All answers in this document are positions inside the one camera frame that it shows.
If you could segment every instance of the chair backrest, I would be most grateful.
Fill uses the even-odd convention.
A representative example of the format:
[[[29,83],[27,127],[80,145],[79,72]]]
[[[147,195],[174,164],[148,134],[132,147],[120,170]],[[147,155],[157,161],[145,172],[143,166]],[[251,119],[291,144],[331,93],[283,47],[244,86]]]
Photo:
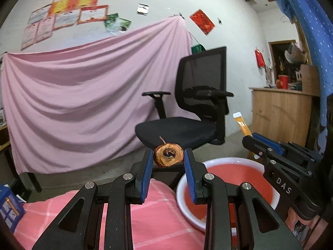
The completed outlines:
[[[195,113],[201,119],[216,122],[217,110],[210,100],[195,96],[197,90],[226,89],[226,50],[221,47],[193,54],[180,60],[175,86],[175,98],[180,108]]]

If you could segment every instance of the red hanging decoration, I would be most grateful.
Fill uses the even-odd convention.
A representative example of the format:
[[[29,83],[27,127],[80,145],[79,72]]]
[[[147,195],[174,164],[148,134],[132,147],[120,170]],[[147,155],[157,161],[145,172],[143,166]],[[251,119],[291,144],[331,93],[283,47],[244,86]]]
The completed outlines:
[[[265,67],[266,65],[262,53],[258,49],[256,49],[254,53],[255,57],[257,58],[258,67]]]

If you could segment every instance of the blue box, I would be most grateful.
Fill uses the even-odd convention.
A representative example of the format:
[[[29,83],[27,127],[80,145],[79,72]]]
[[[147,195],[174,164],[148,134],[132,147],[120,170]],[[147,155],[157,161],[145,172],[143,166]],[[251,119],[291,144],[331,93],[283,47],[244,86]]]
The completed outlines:
[[[12,190],[9,187],[0,185],[0,216],[12,232],[14,232],[23,214],[24,209]]]

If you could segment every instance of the pink plaid fabric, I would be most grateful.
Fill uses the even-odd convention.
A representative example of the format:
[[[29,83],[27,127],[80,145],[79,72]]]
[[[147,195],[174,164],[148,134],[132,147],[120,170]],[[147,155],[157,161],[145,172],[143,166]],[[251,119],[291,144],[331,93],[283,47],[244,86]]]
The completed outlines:
[[[26,250],[31,250],[39,236],[77,193],[70,191],[44,202],[24,205],[25,215],[14,232]],[[104,250],[107,204],[104,205],[99,249]],[[183,217],[174,192],[164,183],[151,180],[143,205],[132,205],[134,249],[139,250],[202,250],[204,234],[194,229]]]

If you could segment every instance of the blue curtain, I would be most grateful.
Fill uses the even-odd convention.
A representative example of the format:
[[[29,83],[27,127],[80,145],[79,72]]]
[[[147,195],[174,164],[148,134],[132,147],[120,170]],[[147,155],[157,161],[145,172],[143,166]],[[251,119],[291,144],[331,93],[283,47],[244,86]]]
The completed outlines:
[[[297,17],[309,45],[312,63],[318,66],[320,99],[320,134],[317,150],[326,147],[327,97],[333,93],[333,25],[317,0],[276,0],[280,10],[292,20]]]

